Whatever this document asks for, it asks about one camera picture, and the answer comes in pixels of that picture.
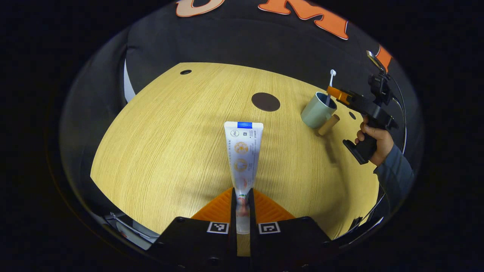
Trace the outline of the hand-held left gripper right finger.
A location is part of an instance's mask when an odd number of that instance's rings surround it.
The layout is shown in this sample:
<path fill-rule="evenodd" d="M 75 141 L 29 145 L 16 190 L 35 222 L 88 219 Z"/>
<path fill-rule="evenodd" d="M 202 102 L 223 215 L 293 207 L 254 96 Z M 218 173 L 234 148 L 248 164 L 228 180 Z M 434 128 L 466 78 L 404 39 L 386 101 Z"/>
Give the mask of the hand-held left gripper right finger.
<path fill-rule="evenodd" d="M 309 216 L 257 223 L 254 189 L 248 193 L 250 208 L 250 259 L 252 267 L 313 267 L 340 253 Z"/>

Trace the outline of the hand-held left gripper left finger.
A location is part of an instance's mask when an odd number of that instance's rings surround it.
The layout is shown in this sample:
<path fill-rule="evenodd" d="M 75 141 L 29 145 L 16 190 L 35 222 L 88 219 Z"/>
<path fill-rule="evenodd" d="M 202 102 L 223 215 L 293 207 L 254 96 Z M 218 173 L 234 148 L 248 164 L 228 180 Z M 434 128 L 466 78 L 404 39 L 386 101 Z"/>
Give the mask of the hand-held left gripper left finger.
<path fill-rule="evenodd" d="M 235 190 L 230 188 L 192 218 L 175 217 L 151 246 L 151 257 L 174 267 L 234 267 L 235 207 Z"/>

